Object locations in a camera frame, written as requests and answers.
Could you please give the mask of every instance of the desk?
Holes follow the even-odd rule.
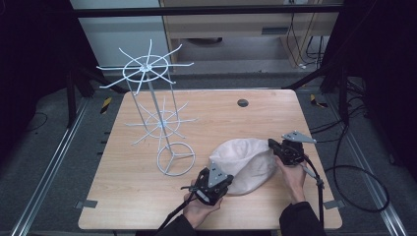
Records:
[[[179,132],[185,140],[171,136],[170,142],[184,142],[194,150],[194,167],[182,176],[166,176],[156,166],[157,139],[146,138],[132,145],[146,132],[143,127],[125,125],[141,122],[132,96],[126,93],[89,191],[88,200],[97,201],[97,205],[83,209],[81,228],[156,229],[182,203],[187,191],[180,188],[197,178],[209,164],[211,152],[223,142],[238,138],[281,141],[281,134],[293,130],[310,135],[293,90],[176,90],[174,93],[177,106],[189,102],[179,112],[181,119],[198,120],[181,124]],[[170,91],[155,94],[159,104],[165,96],[171,97]],[[242,98],[249,101],[247,107],[238,106],[237,101]],[[153,107],[149,92],[141,91],[139,102],[146,108]],[[315,146],[304,144],[304,149],[326,183],[324,202],[333,200]],[[306,180],[305,194],[318,214],[315,180]],[[289,202],[277,171],[251,194],[225,196],[221,210],[211,214],[200,229],[277,229],[280,213]],[[325,210],[325,222],[325,228],[340,227],[338,209]]]
[[[284,0],[159,0],[162,7],[189,6],[251,6],[288,4]],[[343,0],[306,0],[305,4],[343,3]],[[338,13],[239,14],[164,16],[169,50],[177,48],[182,38],[213,37],[279,37],[293,67],[305,63],[301,58],[311,36],[330,35]],[[171,55],[173,62],[176,55]]]

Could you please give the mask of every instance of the floor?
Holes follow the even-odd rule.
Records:
[[[184,47],[178,62],[193,61],[195,65],[171,73],[173,78],[178,79],[179,89],[280,88],[316,70],[315,64],[306,69],[292,68],[283,53],[284,45],[276,38],[224,38],[220,43],[207,39],[184,39],[182,43]],[[221,46],[233,51],[224,53]],[[321,125],[337,120],[337,109],[334,108],[337,95],[317,92],[320,81],[318,78],[297,90],[312,133],[317,131],[313,128],[320,129]],[[77,201],[87,197],[122,97],[111,90],[99,88],[97,83],[91,83],[96,89],[93,98],[84,99],[78,95],[79,114],[83,114],[84,118],[79,120],[80,128],[74,130],[74,134],[65,129],[68,114],[64,90],[52,93],[39,102],[28,132],[12,153],[14,161],[7,169],[2,169],[0,235],[17,235],[13,230],[31,235],[112,234],[108,231],[85,232],[78,228],[81,210],[74,208]],[[315,95],[317,103],[312,103],[311,94]],[[109,96],[112,103],[106,114],[100,114],[103,101]],[[359,107],[360,101],[352,100],[351,105]],[[355,113],[351,119],[349,132],[340,148],[339,162],[355,164],[376,174],[387,186],[391,204],[382,212],[364,212],[344,201],[334,184],[328,183],[335,198],[346,204],[340,209],[342,228],[330,231],[328,235],[417,235],[417,226],[413,223],[417,214],[417,207],[413,204],[417,198],[417,184],[410,179],[405,168],[389,164],[378,132],[363,112],[359,115]],[[342,126],[337,124],[329,132],[315,134],[314,138],[335,140],[340,136],[341,129]],[[62,147],[62,142],[66,141],[71,145]],[[324,167],[332,166],[336,143],[317,145]],[[365,208],[384,204],[384,189],[368,175],[355,173],[354,170],[340,170],[337,177],[340,186],[343,186],[342,193],[347,193],[352,203],[360,203]],[[328,179],[333,180],[331,173]],[[132,235],[133,232],[117,233]]]

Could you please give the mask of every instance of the gray floor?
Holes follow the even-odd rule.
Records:
[[[301,79],[309,70],[315,69],[314,65],[312,65],[313,68],[303,70],[293,69],[289,67],[289,64],[284,64],[283,45],[269,44],[270,41],[276,42],[276,39],[264,38],[258,41],[268,45],[269,50],[257,49],[246,55],[243,55],[242,48],[257,42],[253,38],[244,38],[240,41],[237,40],[238,42],[236,40],[225,38],[221,42],[222,44],[218,45],[198,45],[196,42],[185,41],[179,61],[187,62],[195,59],[196,67],[199,69],[173,72],[172,76],[177,82],[175,87],[177,89],[276,89]],[[234,54],[236,58],[218,56],[219,53],[215,51],[222,51],[221,45],[230,45],[229,43],[233,43],[233,41],[237,48]],[[208,65],[213,66],[204,67],[206,64],[204,59],[208,61]],[[224,65],[228,64],[229,70],[221,71],[224,68],[215,66],[219,61]],[[244,71],[239,71],[242,69],[241,65],[247,65],[244,66]],[[319,83],[320,80],[316,80],[297,91],[311,129],[338,119],[334,109],[336,93],[326,95],[316,93],[316,85]],[[65,151],[50,188],[41,201],[36,218],[31,222],[31,234],[112,234],[108,231],[81,230],[78,227],[81,210],[74,208],[77,201],[83,201],[87,197],[100,161],[100,153],[104,150],[108,132],[111,131],[122,98],[122,94],[99,89],[98,84],[93,85],[96,88],[93,98],[80,98],[78,95],[78,105],[86,106],[83,119],[80,120],[80,127],[72,138],[68,150]],[[329,107],[323,108],[313,105],[311,93],[316,93],[317,101],[325,102]],[[109,109],[106,114],[100,114],[103,100],[108,96],[112,97]],[[353,109],[361,105],[361,101],[359,99],[352,100],[351,105],[350,109]],[[349,133],[341,143],[337,164],[364,166],[365,169],[372,171],[387,186],[390,205],[387,210],[381,213],[369,213],[344,201],[346,206],[340,209],[343,225],[340,229],[329,231],[328,235],[417,235],[417,225],[414,223],[417,215],[417,207],[414,205],[414,200],[417,198],[417,184],[404,167],[389,163],[384,144],[381,142],[372,121],[364,117],[365,111],[359,110],[352,115]],[[66,124],[67,110],[64,89],[39,101],[37,113],[30,122],[28,131],[22,136],[20,143],[12,152],[13,163],[7,169],[2,169],[0,180],[1,235],[9,235],[23,214],[33,192],[36,191],[37,184],[48,168],[55,150],[59,148],[61,139],[66,132]],[[340,133],[341,126],[336,125],[328,131],[313,135],[313,137],[318,141],[329,141],[337,139]],[[317,144],[324,168],[332,166],[336,146],[337,142]],[[385,200],[384,195],[380,194],[379,185],[370,181],[368,175],[349,169],[340,169],[337,170],[336,176],[342,193],[361,207],[380,207],[381,203],[378,203],[378,200],[381,202]],[[328,172],[327,177],[326,187],[332,189],[337,200],[343,201],[335,188],[332,173]],[[394,232],[394,230],[400,229],[404,229],[406,232]],[[118,233],[132,234],[133,232],[121,231]]]

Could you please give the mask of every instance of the black sleeve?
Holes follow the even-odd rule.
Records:
[[[326,235],[308,202],[289,205],[279,218],[283,236],[323,236]]]
[[[191,226],[187,218],[181,214],[170,222],[165,228],[155,236],[197,236],[196,231]]]

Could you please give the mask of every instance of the tape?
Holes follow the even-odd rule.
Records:
[[[315,97],[313,94],[310,94],[310,102],[311,102],[313,105],[317,105],[317,106],[320,106],[320,107],[323,107],[323,108],[328,107],[328,104],[327,104],[327,103],[324,103],[324,102],[322,102],[322,103],[317,102],[317,101],[316,101],[316,97]]]
[[[95,208],[97,206],[98,201],[92,201],[92,200],[85,200],[84,202],[77,201],[74,205],[74,208],[83,208],[83,207],[89,207],[89,208]]]
[[[339,201],[333,200],[333,201],[325,202],[323,203],[323,205],[325,206],[326,209],[335,208],[335,207],[337,208],[346,207],[346,204],[341,200]]]
[[[108,106],[110,105],[111,97],[105,98],[103,105],[101,106],[100,114],[105,114],[105,112],[108,109]]]

